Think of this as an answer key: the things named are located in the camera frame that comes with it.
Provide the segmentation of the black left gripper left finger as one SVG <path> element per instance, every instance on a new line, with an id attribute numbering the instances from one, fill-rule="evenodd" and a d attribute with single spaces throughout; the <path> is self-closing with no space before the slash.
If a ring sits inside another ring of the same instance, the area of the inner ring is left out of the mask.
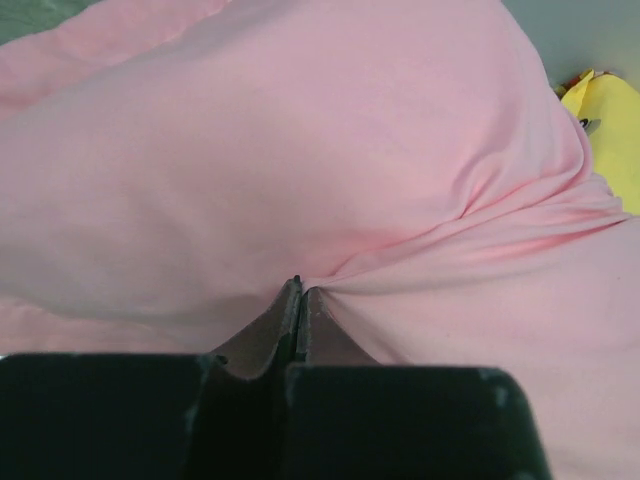
<path id="1" fill-rule="evenodd" d="M 272 479 L 302 288 L 196 354 L 16 353 L 1 360 L 5 479 Z"/>

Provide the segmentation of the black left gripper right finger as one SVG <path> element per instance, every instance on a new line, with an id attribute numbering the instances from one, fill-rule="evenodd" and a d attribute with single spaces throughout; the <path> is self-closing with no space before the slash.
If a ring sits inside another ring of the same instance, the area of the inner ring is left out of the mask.
<path id="1" fill-rule="evenodd" d="M 291 479 L 547 479 L 527 397 L 487 367 L 384 366 L 319 293 L 301 307 L 287 372 Z"/>

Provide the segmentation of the pink pillowcase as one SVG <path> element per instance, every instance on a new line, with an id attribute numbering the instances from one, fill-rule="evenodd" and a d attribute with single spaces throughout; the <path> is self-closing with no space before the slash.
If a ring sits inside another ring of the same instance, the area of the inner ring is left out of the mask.
<path id="1" fill-rule="evenodd" d="M 1 351 L 196 352 L 300 276 L 639 475 L 639 219 L 499 1 L 102 1 L 1 48 Z"/>

